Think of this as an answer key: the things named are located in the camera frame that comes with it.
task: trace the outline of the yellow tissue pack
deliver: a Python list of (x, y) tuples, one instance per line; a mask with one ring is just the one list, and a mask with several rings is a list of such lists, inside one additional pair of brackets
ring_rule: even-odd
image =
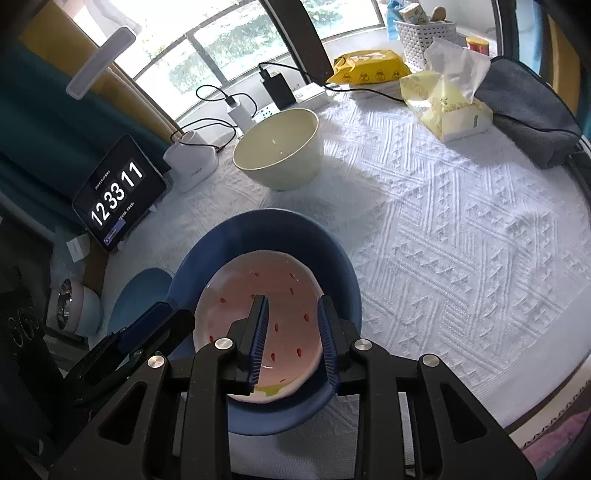
[(474, 98), (468, 102), (445, 75), (432, 70), (400, 79), (400, 93), (419, 121), (443, 141), (483, 132), (492, 123), (492, 110)]
[(382, 83), (410, 74), (402, 57), (392, 50), (358, 50), (336, 58), (335, 74), (327, 82), (346, 84)]

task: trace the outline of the pink bowl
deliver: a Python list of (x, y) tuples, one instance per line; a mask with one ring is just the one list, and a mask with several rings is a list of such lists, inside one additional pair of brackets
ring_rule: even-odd
[(269, 299), (261, 373), (251, 395), (232, 397), (268, 403), (300, 388), (322, 357), (316, 309), (323, 293), (308, 267), (271, 250), (234, 258), (216, 272), (199, 298), (193, 343), (197, 351), (226, 336), (232, 322), (248, 316), (257, 294)]

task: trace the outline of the gray cloth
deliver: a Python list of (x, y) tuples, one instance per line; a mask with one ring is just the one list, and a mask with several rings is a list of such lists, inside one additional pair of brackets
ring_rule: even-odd
[[(579, 149), (582, 132), (573, 114), (526, 65), (505, 57), (492, 59), (491, 69), (475, 96), (495, 113), (493, 122), (497, 128), (539, 168), (562, 165)], [(572, 133), (540, 132), (499, 113), (539, 129), (564, 129)]]

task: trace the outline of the silver bolt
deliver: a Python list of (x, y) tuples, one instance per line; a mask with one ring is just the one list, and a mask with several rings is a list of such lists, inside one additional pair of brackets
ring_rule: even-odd
[(357, 349), (357, 350), (361, 350), (361, 351), (365, 351), (365, 350), (369, 350), (371, 348), (371, 342), (369, 340), (366, 340), (365, 338), (360, 338), (359, 340), (355, 340), (355, 343), (353, 344), (353, 346)]
[(428, 367), (436, 367), (439, 365), (439, 357), (429, 353), (423, 357), (423, 363)]
[(160, 368), (164, 365), (165, 358), (162, 355), (154, 355), (148, 358), (148, 366), (151, 368)]
[(218, 350), (228, 350), (232, 347), (232, 344), (233, 342), (229, 338), (218, 338), (215, 343)]

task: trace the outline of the table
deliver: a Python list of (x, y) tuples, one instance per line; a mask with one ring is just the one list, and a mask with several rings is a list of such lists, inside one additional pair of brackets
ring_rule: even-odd
[[(364, 337), (401, 356), (438, 354), (501, 424), (514, 421), (590, 348), (591, 230), (578, 186), (561, 167), (534, 167), (496, 128), (445, 146), (404, 105), (365, 93), (339, 94), (318, 114), (324, 159), (308, 185), (273, 192), (255, 184), (234, 168), (231, 144), (213, 176), (167, 195), (111, 256), (106, 317), (135, 274), (176, 271), (226, 218), (295, 210), (333, 233), (351, 259)], [(232, 468), (350, 478), (357, 412), (356, 398), (335, 398), (289, 432), (231, 434)]]

